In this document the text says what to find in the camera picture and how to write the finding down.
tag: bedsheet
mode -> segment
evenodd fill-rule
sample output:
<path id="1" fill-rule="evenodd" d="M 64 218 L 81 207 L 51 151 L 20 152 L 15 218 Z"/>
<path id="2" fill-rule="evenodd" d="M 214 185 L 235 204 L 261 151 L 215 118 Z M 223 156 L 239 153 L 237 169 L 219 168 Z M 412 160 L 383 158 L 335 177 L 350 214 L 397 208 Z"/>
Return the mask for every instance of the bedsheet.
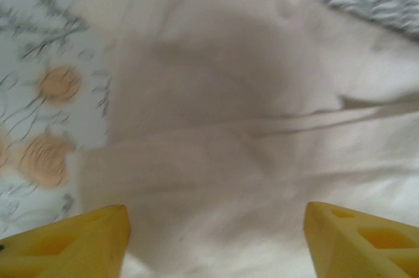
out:
<path id="1" fill-rule="evenodd" d="M 111 77 L 72 1 L 0 1 L 0 237 L 65 217 L 65 155 L 105 142 Z"/>

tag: floral pattern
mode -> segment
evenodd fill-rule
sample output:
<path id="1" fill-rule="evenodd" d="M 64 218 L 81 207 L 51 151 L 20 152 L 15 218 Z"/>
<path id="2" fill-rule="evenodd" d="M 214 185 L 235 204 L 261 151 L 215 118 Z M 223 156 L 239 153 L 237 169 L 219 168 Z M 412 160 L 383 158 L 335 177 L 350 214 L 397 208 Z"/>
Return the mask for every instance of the floral pattern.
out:
<path id="1" fill-rule="evenodd" d="M 65 157 L 75 148 L 64 136 L 40 134 L 25 144 L 18 168 L 40 186 L 58 186 L 68 181 Z"/>
<path id="2" fill-rule="evenodd" d="M 65 157 L 105 142 L 111 77 L 72 0 L 0 0 L 0 238 L 66 217 Z"/>

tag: orange flower print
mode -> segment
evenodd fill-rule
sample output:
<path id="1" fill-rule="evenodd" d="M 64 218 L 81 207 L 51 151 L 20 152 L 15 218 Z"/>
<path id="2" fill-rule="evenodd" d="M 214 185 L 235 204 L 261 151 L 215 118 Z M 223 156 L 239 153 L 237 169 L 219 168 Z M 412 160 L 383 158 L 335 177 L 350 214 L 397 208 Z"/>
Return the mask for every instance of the orange flower print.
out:
<path id="1" fill-rule="evenodd" d="M 65 157 L 75 147 L 66 137 L 40 134 L 25 145 L 19 170 L 40 186 L 56 187 L 68 181 Z"/>
<path id="2" fill-rule="evenodd" d="M 68 103 L 80 90 L 81 77 L 74 67 L 61 65 L 48 72 L 38 82 L 39 97 L 47 103 Z"/>

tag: rectangular hole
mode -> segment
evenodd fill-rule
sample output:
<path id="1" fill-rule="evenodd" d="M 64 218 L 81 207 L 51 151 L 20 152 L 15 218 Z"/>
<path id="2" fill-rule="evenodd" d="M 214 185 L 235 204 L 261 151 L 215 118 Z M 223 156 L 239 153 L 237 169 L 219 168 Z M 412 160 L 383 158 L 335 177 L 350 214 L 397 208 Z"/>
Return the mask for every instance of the rectangular hole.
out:
<path id="1" fill-rule="evenodd" d="M 419 278 L 419 257 L 392 258 L 392 262 L 399 266 L 409 277 Z"/>
<path id="2" fill-rule="evenodd" d="M 338 209 L 332 209 L 332 214 L 334 214 L 334 216 L 339 217 L 339 218 L 354 218 L 355 217 L 355 215 L 352 213 L 349 213 L 343 210 L 338 210 Z"/>
<path id="3" fill-rule="evenodd" d="M 72 244 L 76 238 L 76 235 L 49 235 L 36 242 L 36 244 L 24 249 L 22 254 L 26 256 L 59 255 Z"/>
<path id="4" fill-rule="evenodd" d="M 411 249 L 418 245 L 397 230 L 391 228 L 362 228 L 358 233 L 376 249 Z"/>

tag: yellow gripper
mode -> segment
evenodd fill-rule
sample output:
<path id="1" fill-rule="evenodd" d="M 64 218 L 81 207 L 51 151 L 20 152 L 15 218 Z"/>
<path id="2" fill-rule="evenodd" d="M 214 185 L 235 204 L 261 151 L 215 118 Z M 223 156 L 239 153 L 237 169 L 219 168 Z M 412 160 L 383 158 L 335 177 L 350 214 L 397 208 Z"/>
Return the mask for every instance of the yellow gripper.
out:
<path id="1" fill-rule="evenodd" d="M 117 278 L 130 235 L 108 206 L 0 240 L 0 278 Z"/>
<path id="2" fill-rule="evenodd" d="M 419 278 L 419 228 L 312 202 L 304 232 L 318 278 Z"/>

